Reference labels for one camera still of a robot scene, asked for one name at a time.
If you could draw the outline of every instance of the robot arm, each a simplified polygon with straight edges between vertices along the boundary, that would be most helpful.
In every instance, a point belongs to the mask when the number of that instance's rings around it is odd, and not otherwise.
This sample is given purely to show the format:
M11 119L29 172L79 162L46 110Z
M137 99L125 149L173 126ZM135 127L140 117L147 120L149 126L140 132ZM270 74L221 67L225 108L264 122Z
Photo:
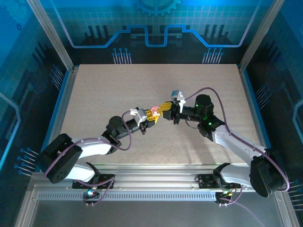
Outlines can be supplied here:
M172 93L172 100L150 110L131 109L130 115L134 118L126 122L129 131L134 133L140 130L144 135L146 129L154 126L160 116L172 120L174 124L178 124L180 120L197 122L197 128L202 136L230 149L248 164L247 167L234 166L230 163L220 165L214 170L214 180L219 185L237 183L252 186L261 196L268 197L285 184L277 169L256 149L266 153L279 166L282 166L283 163L277 152L269 151L265 147L253 144L241 135L229 131L225 123L214 115L214 105L209 96L198 95L194 107L184 106L185 99L179 91ZM81 159L91 155L112 154L121 146L120 139L128 136L120 116L112 117L106 129L99 139L86 139L85 143L70 148L49 171L47 178L52 183L60 182L63 179L94 182L99 173L90 163L87 165L81 163ZM37 165L45 172L60 152L73 143L75 141L69 136L61 134L41 152L37 158Z

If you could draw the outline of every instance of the beige work surface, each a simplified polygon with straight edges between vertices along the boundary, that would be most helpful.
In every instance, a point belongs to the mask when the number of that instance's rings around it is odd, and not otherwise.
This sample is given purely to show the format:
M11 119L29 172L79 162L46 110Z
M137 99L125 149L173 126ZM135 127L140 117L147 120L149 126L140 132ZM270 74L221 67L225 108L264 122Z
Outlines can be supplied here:
M108 120L130 108L148 109L171 101L173 90L185 97L203 87L213 87L220 95L229 127L258 142L236 65L223 64L129 64L80 65L61 133L73 138L98 137ZM214 113L223 120L212 91ZM194 98L186 105L193 106ZM132 134L132 147L106 156L93 156L92 163L105 164L220 164L243 163L228 149L202 137L184 121L174 125L163 118L145 135ZM129 138L123 138L126 148Z

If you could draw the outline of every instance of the glass panel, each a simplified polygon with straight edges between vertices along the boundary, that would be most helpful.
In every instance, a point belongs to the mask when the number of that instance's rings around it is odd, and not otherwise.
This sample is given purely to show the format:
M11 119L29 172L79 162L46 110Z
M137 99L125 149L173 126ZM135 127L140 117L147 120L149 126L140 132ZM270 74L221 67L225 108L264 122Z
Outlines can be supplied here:
M0 3L0 225L14 226L66 69L27 2Z
M41 2L74 64L128 64L240 63L272 0Z
M280 150L303 225L303 2L285 1L247 67L271 146Z

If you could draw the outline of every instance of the gear graphic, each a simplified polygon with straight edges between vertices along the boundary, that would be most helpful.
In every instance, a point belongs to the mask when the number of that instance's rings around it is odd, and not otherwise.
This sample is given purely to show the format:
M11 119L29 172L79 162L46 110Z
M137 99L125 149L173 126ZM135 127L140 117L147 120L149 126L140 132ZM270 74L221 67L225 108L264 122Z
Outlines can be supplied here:
M6 6L9 14L17 21L24 20L27 17L26 0L0 0L0 5Z
M181 0L135 0L134 5L137 9L140 9L142 13L147 13L150 17L154 15L164 16L165 13L171 13L172 9L177 8L177 4L180 4Z

